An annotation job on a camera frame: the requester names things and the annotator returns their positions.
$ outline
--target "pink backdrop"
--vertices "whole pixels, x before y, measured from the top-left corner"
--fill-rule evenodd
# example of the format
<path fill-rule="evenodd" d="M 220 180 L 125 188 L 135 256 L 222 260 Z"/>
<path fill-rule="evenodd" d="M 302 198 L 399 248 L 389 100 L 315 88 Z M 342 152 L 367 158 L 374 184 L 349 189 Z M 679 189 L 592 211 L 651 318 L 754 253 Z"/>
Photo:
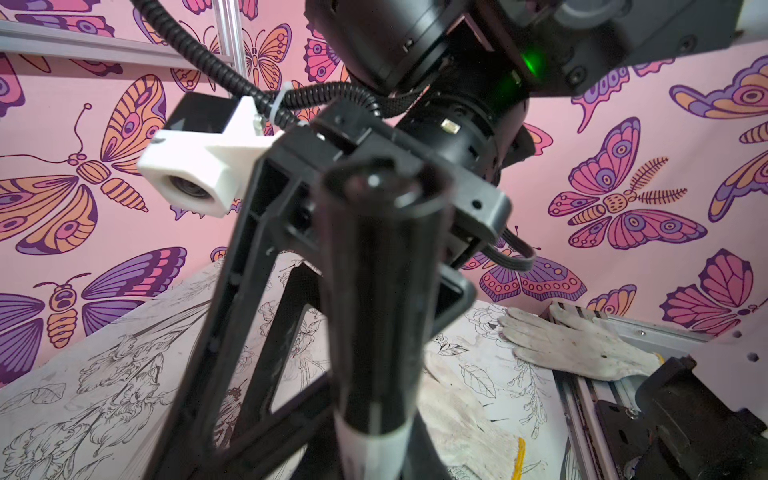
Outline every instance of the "pink backdrop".
<path fill-rule="evenodd" d="M 20 10 L 8 5 L 0 10 L 13 19 Z M 116 37 L 149 41 L 126 5 L 88 15 L 103 15 Z M 168 2 L 203 40 L 211 10 L 190 5 Z M 261 88 L 344 78 L 303 0 L 242 9 Z M 212 33 L 204 40 L 215 48 Z M 582 98 L 531 101 L 539 154 L 507 169 L 501 188 L 514 205 L 509 227 L 541 257 L 518 276 L 476 256 L 464 272 L 478 297 L 535 313 L 565 298 L 713 334 L 763 318 L 767 47 L 621 69 Z M 235 213 L 171 209 L 134 170 L 183 88 L 211 92 L 189 71 L 0 57 L 0 384 L 223 254 Z"/>

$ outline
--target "bolt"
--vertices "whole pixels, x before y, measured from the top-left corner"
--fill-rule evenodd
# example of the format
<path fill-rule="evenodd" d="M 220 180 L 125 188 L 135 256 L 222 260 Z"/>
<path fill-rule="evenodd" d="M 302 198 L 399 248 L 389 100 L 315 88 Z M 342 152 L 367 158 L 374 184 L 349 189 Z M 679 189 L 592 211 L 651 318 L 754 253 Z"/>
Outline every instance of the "bolt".
<path fill-rule="evenodd" d="M 587 71 L 582 66 L 578 66 L 571 70 L 571 73 L 568 74 L 568 84 L 572 87 L 575 87 L 576 85 L 580 84 L 582 81 L 585 80 L 587 77 Z"/>
<path fill-rule="evenodd" d="M 696 35 L 686 35 L 680 39 L 680 43 L 677 44 L 677 51 L 681 55 L 691 53 L 696 48 Z"/>

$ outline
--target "green light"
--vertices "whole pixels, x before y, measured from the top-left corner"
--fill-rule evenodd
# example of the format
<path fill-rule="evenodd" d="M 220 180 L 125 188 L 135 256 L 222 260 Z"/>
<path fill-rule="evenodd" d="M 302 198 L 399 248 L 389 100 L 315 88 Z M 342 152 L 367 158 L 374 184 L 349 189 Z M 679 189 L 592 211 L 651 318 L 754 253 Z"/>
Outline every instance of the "green light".
<path fill-rule="evenodd" d="M 531 71 L 534 77 L 538 78 L 542 73 L 544 73 L 545 58 L 541 52 L 536 50 L 527 50 L 522 52 L 521 56 L 523 57 L 523 61 L 528 67 L 528 70 Z"/>

